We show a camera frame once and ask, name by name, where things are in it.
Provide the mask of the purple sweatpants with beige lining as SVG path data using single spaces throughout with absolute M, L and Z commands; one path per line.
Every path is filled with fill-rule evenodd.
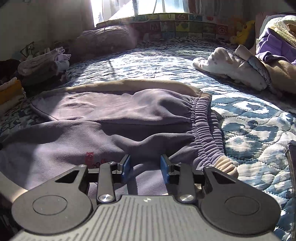
M 1 137 L 1 195 L 9 202 L 65 171 L 130 155 L 118 194 L 168 192 L 161 155 L 233 176 L 211 95 L 174 81 L 119 80 L 46 91 L 31 101 L 43 122 Z

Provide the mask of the stack of folded clothes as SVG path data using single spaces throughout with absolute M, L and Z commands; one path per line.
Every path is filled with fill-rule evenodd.
M 18 74 L 26 96 L 32 97 L 65 82 L 70 58 L 71 55 L 60 47 L 21 62 Z

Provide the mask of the pile of purple beige clothes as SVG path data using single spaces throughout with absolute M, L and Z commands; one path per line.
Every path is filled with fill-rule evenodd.
M 269 72 L 273 88 L 295 94 L 295 16 L 258 13 L 250 49 Z

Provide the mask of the blue white quilted bedspread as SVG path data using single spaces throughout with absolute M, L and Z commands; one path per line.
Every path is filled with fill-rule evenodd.
M 77 87 L 83 84 L 107 83 L 127 78 L 148 78 L 149 80 L 173 80 L 212 95 L 211 109 L 218 115 L 219 125 L 224 135 L 227 156 L 237 165 L 239 180 L 269 194 L 282 208 L 280 219 L 274 230 L 281 240 L 293 240 L 295 235 L 295 198 L 290 165 L 285 149 L 290 141 L 295 141 L 295 113 L 284 111 L 282 106 L 289 100 L 280 102 L 269 93 L 255 93 L 247 87 L 235 86 L 226 79 L 211 78 L 198 72 L 192 66 L 195 57 L 208 57 L 218 44 L 197 39 L 172 39 L 169 42 L 150 42 L 140 44 L 136 49 L 123 53 L 96 57 L 71 65 L 70 80 L 59 87 Z M 47 131 L 47 120 L 33 111 L 31 101 L 34 97 L 23 99 L 1 117 L 1 141 L 6 137 L 29 138 L 32 128 L 38 133 Z M 74 165 L 86 164 L 89 168 L 99 168 L 108 158 L 97 157 L 103 144 L 91 147 L 87 144 L 86 153 L 74 144 L 70 159 L 37 157 L 43 144 L 33 144 L 27 154 L 19 147 L 12 147 L 6 159 L 1 154 L 1 172 L 19 186 L 31 189 L 40 183 L 68 170 Z

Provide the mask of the white patterned garment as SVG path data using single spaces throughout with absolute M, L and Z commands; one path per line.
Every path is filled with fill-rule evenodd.
M 212 75 L 229 77 L 258 91 L 267 88 L 264 78 L 246 60 L 222 47 L 216 48 L 207 59 L 195 58 L 193 66 Z

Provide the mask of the orange yellow folded cloth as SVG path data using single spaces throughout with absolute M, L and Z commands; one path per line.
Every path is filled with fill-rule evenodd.
M 1 85 L 1 115 L 25 98 L 20 80 L 16 77 Z

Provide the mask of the purple pillow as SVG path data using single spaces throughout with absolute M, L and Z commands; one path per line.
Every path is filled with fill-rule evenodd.
M 131 27 L 117 25 L 88 30 L 75 39 L 71 54 L 75 57 L 99 56 L 136 47 L 138 33 Z

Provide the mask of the colourful alphabet foam bumper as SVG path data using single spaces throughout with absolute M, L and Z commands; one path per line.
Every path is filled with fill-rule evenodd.
M 236 17 L 201 16 L 189 13 L 164 13 L 107 20 L 96 27 L 128 26 L 149 39 L 196 37 L 228 41 L 242 30 L 244 22 Z

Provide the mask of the yellow plush toy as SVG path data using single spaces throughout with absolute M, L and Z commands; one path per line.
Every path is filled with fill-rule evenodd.
M 255 21 L 248 21 L 242 26 L 235 36 L 230 37 L 230 43 L 247 46 L 255 39 Z

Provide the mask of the metal rack at wall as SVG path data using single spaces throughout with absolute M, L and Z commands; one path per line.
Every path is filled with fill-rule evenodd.
M 34 57 L 34 43 L 35 42 L 30 42 L 30 44 L 27 44 L 23 49 L 20 50 L 21 61 L 25 61 Z

